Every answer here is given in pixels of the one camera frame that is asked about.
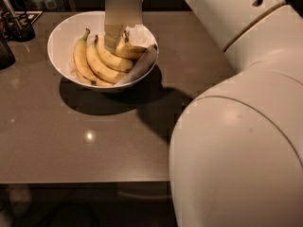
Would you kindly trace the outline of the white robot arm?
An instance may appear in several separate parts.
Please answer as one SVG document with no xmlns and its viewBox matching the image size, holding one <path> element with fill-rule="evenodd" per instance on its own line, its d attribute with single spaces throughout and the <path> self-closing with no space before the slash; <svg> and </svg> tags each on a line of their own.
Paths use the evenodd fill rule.
<svg viewBox="0 0 303 227">
<path fill-rule="evenodd" d="M 169 146 L 178 227 L 303 227 L 301 16 L 285 0 L 185 0 L 236 74 Z"/>
</svg>

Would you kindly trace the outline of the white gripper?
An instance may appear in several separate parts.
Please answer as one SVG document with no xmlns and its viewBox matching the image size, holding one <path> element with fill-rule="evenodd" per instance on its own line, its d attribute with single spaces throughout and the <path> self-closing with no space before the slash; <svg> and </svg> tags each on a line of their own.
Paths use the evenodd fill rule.
<svg viewBox="0 0 303 227">
<path fill-rule="evenodd" d="M 104 46 L 112 53 L 120 52 L 126 43 L 126 26 L 142 23 L 144 0 L 105 0 Z"/>
</svg>

